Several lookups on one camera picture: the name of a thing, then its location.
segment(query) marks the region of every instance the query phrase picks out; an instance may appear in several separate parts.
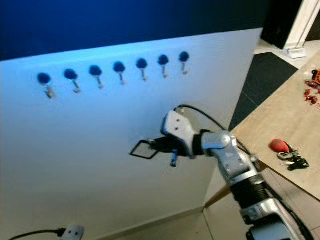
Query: white connector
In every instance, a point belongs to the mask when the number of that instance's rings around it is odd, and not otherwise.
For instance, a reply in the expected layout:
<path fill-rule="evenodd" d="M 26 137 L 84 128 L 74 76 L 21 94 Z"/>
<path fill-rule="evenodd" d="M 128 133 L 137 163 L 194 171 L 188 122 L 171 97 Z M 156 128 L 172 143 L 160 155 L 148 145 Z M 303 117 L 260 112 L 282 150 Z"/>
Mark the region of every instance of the white connector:
<path fill-rule="evenodd" d="M 85 228 L 79 225 L 70 225 L 65 230 L 60 240 L 81 240 L 84 236 Z"/>

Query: dark blue wall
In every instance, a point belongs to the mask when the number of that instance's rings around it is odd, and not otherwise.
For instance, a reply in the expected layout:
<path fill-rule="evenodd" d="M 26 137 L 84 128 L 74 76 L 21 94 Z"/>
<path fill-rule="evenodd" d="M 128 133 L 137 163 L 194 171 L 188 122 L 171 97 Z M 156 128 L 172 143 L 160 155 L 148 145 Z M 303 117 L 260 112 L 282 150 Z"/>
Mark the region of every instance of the dark blue wall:
<path fill-rule="evenodd" d="M 0 0 L 1 60 L 260 28 L 267 0 Z"/>

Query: white wall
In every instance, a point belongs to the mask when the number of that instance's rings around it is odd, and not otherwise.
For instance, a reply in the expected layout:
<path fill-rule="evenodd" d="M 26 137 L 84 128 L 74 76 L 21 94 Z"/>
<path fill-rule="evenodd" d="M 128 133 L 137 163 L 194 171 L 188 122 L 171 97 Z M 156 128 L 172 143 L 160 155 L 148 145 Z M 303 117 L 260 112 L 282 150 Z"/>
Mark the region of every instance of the white wall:
<path fill-rule="evenodd" d="M 215 161 L 149 161 L 129 156 L 141 139 L 160 137 L 165 114 L 191 103 L 230 124 L 261 29 L 214 33 L 1 62 L 0 239 L 38 229 L 85 226 L 85 240 L 203 205 Z M 188 51 L 189 74 L 178 55 Z M 170 58 L 163 79 L 160 54 Z M 143 82 L 137 58 L 149 62 Z M 126 65 L 126 86 L 112 71 Z M 104 90 L 88 74 L 103 70 Z M 73 92 L 63 70 L 79 74 L 82 93 Z M 57 98 L 37 83 L 49 73 Z M 197 129 L 207 128 L 195 117 Z M 40 236 L 37 239 L 56 239 Z"/>
<path fill-rule="evenodd" d="M 302 2 L 289 37 L 285 43 L 285 49 L 303 47 L 319 10 L 320 0 L 304 0 Z"/>

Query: black mat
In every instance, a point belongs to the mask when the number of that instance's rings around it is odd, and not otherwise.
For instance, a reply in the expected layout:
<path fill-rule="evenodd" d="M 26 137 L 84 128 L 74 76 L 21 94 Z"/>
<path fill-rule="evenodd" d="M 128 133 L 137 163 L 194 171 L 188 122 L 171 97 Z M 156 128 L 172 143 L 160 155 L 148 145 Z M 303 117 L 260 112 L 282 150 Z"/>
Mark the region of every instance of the black mat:
<path fill-rule="evenodd" d="M 254 56 L 229 131 L 273 94 L 298 69 L 271 52 Z"/>

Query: black cable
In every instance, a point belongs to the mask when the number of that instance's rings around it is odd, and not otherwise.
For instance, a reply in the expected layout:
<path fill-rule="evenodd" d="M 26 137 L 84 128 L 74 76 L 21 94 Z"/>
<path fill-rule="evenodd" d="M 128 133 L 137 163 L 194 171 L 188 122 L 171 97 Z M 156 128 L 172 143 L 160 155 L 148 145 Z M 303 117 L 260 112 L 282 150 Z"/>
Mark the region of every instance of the black cable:
<path fill-rule="evenodd" d="M 188 105 L 188 104 L 181 104 L 178 107 L 176 107 L 174 109 L 174 111 L 176 111 L 177 109 L 181 109 L 181 108 L 186 108 L 186 109 L 192 109 L 197 111 L 198 113 L 201 113 L 202 115 L 204 115 L 205 117 L 207 117 L 208 119 L 210 119 L 212 122 L 214 122 L 219 128 L 221 128 L 224 131 L 227 131 L 227 129 L 222 126 L 217 120 L 215 120 L 213 117 L 211 117 L 210 115 L 208 115 L 207 113 L 205 113 L 204 111 L 200 110 L 199 108 L 196 108 L 194 106 Z M 240 141 L 240 140 L 236 140 L 237 143 L 243 148 L 242 150 L 248 154 L 249 156 L 251 155 L 251 152 L 246 148 L 246 146 Z"/>
<path fill-rule="evenodd" d="M 264 187 L 271 193 L 271 195 L 279 200 L 285 210 L 292 216 L 305 240 L 314 240 L 314 237 L 312 236 L 305 223 L 296 215 L 294 210 L 286 203 L 286 201 L 267 182 L 264 182 L 263 184 Z"/>
<path fill-rule="evenodd" d="M 27 232 L 18 236 L 14 236 L 12 238 L 10 238 L 9 240 L 15 240 L 15 239 L 21 239 L 21 238 L 25 238 L 31 235 L 36 235 L 36 234 L 57 234 L 57 236 L 59 238 L 61 238 L 63 236 L 63 234 L 65 233 L 66 229 L 65 228 L 59 228 L 56 230 L 40 230 L 40 231 L 32 231 L 32 232 Z"/>

